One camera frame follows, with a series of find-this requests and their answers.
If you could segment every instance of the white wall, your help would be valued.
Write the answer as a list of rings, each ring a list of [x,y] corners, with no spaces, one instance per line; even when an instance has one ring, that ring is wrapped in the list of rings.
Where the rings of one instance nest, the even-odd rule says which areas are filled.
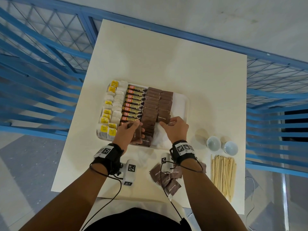
[[[308,0],[63,0],[308,62]]]

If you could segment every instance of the wire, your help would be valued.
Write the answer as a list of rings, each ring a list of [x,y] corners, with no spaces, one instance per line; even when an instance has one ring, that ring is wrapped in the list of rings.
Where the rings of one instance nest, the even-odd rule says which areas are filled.
[[[193,170],[193,169],[191,169],[191,168],[186,168],[186,167],[184,167],[184,166],[182,166],[182,165],[179,165],[180,167],[183,167],[183,168],[185,168],[185,169],[188,169],[188,170],[190,170],[190,171],[193,171],[193,172],[203,172],[203,167],[202,167],[202,165],[200,164],[200,162],[198,161],[198,160],[196,160],[197,162],[198,162],[198,164],[200,165],[200,167],[202,168],[202,171],[195,171],[195,170]],[[163,181],[162,181],[162,179],[161,179],[161,169],[162,169],[162,167],[163,167],[163,164],[164,163],[173,163],[173,164],[175,164],[175,166],[177,166],[177,164],[176,163],[174,163],[174,162],[171,162],[171,161],[165,161],[165,162],[163,162],[161,165],[160,165],[160,183],[161,183],[161,187],[162,187],[162,189],[163,189],[163,191],[164,191],[164,193],[165,193],[165,195],[168,197],[168,195],[167,195],[167,193],[166,193],[166,191],[165,191],[165,188],[163,187]],[[181,220],[183,219],[182,217],[181,217],[181,215],[179,214],[179,212],[178,212],[178,210],[175,208],[175,206],[173,205],[173,203],[171,202],[171,204],[172,204],[172,206],[174,207],[174,209],[176,210],[176,212],[178,213],[178,215],[179,215],[179,217],[181,218]]]
[[[98,174],[100,174],[100,175],[103,175],[103,176],[105,176],[105,177],[109,177],[109,178],[111,178],[111,179],[114,179],[114,180],[119,181],[119,182],[120,182],[120,190],[117,192],[117,194],[116,194],[108,203],[106,203],[100,210],[98,210],[98,211],[87,221],[87,223],[83,226],[83,228],[82,228],[81,230],[83,230],[84,227],[86,227],[86,225],[90,222],[90,220],[92,220],[93,217],[95,217],[95,215],[96,215],[97,213],[99,213],[104,207],[106,207],[109,203],[111,203],[111,202],[117,197],[117,195],[120,193],[120,191],[121,191],[121,189],[122,189],[122,182],[120,181],[120,179],[122,179],[122,178],[118,178],[118,177],[116,177],[115,175],[113,175],[114,177],[116,177],[116,178],[114,178],[114,177],[110,177],[110,176],[108,176],[108,175],[105,175],[105,174],[103,174],[103,173],[100,173],[100,172],[98,172],[98,171],[96,171],[95,169],[92,168],[92,164],[90,164],[89,168],[90,168],[92,171],[94,171],[94,172],[96,172],[96,173],[98,173]]]
[[[252,179],[252,182],[253,182],[253,191],[252,191],[252,195],[251,195],[251,202],[252,202],[252,204],[253,204],[253,207],[252,207],[252,209],[249,211],[249,213],[247,214],[247,216],[246,216],[246,221],[245,221],[245,225],[251,230],[251,231],[256,231],[255,229],[252,229],[252,228],[250,228],[248,225],[247,225],[247,218],[248,218],[248,216],[249,216],[249,214],[252,212],[252,210],[254,210],[254,202],[253,202],[253,194],[254,194],[254,191],[255,191],[255,189],[256,189],[256,184],[254,183],[254,179],[252,178],[252,177],[245,177],[245,178],[250,178],[250,179]]]

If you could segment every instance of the floor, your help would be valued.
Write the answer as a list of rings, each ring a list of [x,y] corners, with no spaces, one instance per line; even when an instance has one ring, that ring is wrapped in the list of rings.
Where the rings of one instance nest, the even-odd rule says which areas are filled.
[[[58,193],[51,192],[64,141],[0,132],[0,230],[19,230],[34,214]],[[281,203],[280,174],[246,170],[245,215],[243,222],[252,230],[284,230]],[[287,178],[290,182],[305,183],[302,178]],[[290,230],[307,230],[307,188],[290,197]],[[189,220],[199,230],[191,212]]]

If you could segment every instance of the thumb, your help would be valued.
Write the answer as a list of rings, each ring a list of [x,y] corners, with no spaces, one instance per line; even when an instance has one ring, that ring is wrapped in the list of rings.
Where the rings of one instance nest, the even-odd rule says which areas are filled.
[[[135,131],[139,125],[140,125],[140,120],[137,119],[134,121],[134,124],[132,124],[132,126],[129,129],[132,129],[133,131]]]
[[[168,125],[164,122],[159,122],[159,124],[161,125],[162,128],[164,128],[164,130],[168,128]]]

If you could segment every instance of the wrist-mounted device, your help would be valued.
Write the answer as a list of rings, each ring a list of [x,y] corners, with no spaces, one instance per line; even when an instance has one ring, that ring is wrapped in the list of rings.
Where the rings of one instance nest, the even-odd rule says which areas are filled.
[[[120,158],[123,152],[119,145],[110,143],[94,155],[94,161],[91,164],[100,163],[106,167],[108,175],[114,175],[120,170]]]
[[[171,159],[177,165],[181,165],[182,161],[188,158],[197,160],[193,147],[190,146],[185,140],[179,140],[173,143],[172,148],[169,151],[171,154]]]

